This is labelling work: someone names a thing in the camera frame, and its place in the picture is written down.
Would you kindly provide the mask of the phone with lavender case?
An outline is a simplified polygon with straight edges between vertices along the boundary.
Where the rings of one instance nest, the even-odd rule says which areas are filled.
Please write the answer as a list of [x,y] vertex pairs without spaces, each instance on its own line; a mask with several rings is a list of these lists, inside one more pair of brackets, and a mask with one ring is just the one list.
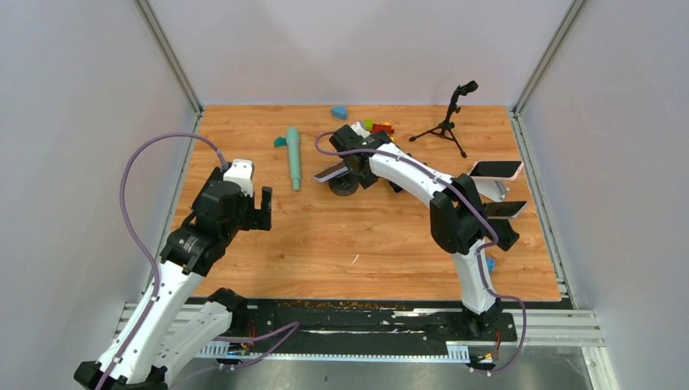
[[331,167],[328,167],[317,174],[314,175],[314,179],[319,182],[327,182],[331,179],[334,179],[336,177],[345,175],[349,172],[349,168],[343,163],[340,162],[336,165],[333,165]]

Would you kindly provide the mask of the phone with pink-edged black case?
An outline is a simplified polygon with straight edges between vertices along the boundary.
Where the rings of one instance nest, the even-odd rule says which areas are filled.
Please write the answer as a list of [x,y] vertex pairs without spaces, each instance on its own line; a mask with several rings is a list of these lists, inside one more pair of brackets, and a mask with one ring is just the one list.
[[400,192],[402,192],[402,191],[404,190],[400,185],[398,185],[398,184],[392,182],[391,180],[388,181],[388,184],[390,185],[390,187],[392,188],[392,190],[393,190],[395,193],[400,193]]

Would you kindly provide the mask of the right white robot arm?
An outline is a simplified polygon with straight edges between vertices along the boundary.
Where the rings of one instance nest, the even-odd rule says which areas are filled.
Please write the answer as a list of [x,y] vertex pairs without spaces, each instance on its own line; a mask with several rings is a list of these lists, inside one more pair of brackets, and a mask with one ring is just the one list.
[[475,181],[467,174],[451,176],[434,170],[402,151],[385,133],[368,133],[345,125],[327,132],[338,156],[366,188],[385,179],[416,197],[430,212],[434,242],[450,254],[461,284],[464,328],[475,339],[496,329],[505,296],[492,287],[485,250],[508,251],[518,241],[507,219],[487,211]]

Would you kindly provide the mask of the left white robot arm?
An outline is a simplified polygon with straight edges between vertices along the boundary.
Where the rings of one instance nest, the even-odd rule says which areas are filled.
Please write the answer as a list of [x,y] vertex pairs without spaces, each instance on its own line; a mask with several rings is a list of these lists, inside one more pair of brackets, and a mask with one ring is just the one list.
[[168,389],[181,369],[222,332],[249,325],[246,300],[228,288],[214,292],[192,322],[167,333],[180,309],[240,231],[271,229],[270,187],[255,206],[254,164],[236,159],[215,168],[182,225],[167,238],[156,273],[132,317],[95,361],[82,362],[75,381],[86,389]]

